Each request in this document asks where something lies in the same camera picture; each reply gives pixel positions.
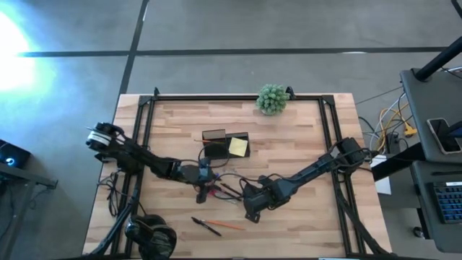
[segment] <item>chair wheel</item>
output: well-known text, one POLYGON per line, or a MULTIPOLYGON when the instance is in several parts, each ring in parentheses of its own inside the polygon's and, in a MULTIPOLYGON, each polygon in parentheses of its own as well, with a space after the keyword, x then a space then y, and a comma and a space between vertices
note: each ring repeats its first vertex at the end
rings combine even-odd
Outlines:
POLYGON ((418 238, 424 238, 424 231, 421 227, 414 227, 412 229, 413 234, 418 238))

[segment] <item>black desk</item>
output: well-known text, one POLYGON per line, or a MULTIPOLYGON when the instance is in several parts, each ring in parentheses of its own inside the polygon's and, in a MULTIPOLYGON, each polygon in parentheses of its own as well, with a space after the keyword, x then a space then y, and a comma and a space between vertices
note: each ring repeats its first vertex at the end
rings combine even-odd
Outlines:
POLYGON ((440 151, 427 124, 431 118, 445 118, 450 125, 462 120, 462 79, 447 72, 436 72, 426 82, 420 82, 409 70, 401 72, 401 81, 420 143, 375 166, 373 171, 376 180, 409 167, 414 160, 462 163, 462 153, 444 155, 440 151))
POLYGON ((462 172, 462 165, 413 162, 410 169, 421 205, 418 213, 425 238, 433 239, 439 251, 462 253, 462 225, 441 223, 432 198, 432 189, 428 185, 433 182, 462 180, 462 174, 432 175, 435 172, 462 172))

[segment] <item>keyboard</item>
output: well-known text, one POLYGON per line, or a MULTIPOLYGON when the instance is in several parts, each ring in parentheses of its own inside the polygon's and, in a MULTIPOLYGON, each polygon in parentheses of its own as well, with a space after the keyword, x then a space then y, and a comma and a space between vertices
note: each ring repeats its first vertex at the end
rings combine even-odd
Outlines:
POLYGON ((432 186, 441 222, 462 223, 462 182, 433 183, 432 186))

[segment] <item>small potted plant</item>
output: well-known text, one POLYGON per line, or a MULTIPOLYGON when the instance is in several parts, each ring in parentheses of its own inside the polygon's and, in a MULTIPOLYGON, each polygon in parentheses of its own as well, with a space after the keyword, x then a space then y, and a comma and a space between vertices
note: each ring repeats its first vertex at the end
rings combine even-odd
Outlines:
POLYGON ((267 116, 281 113, 286 107, 286 100, 289 100, 289 94, 284 91, 284 87, 276 84, 266 84, 258 96, 256 105, 267 116))

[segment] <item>yellow cable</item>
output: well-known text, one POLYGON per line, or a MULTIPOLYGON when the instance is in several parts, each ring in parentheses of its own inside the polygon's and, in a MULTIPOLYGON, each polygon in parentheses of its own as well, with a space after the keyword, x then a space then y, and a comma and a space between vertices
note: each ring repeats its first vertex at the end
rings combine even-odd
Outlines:
MULTIPOLYGON (((404 105, 402 108, 399 108, 399 110, 402 110, 403 108, 405 108, 406 106, 408 106, 409 104, 407 103, 406 105, 404 105)), ((379 120, 380 118, 382 118, 383 116, 383 113, 387 111, 387 109, 382 109, 382 111, 380 112, 380 117, 379 117, 379 120)), ((385 128, 383 127, 382 125, 382 121, 380 121, 380 128, 382 129, 382 133, 380 134, 380 137, 379 137, 379 140, 377 140, 377 151, 380 151, 384 146, 385 146, 385 133, 386 133, 386 130, 388 130, 388 127, 390 126, 392 120, 397 116, 399 115, 399 111, 397 110, 394 110, 394 109, 391 109, 391 111, 393 111, 393 115, 391 116, 391 118, 388 120, 387 124, 385 125, 385 128)), ((415 134, 417 132, 416 129, 414 129, 412 126, 410 126, 406 120, 403 118, 403 116, 401 115, 401 120, 404 122, 404 126, 406 127, 406 131, 404 132, 404 134, 409 137, 409 136, 412 136, 413 134, 415 134)))

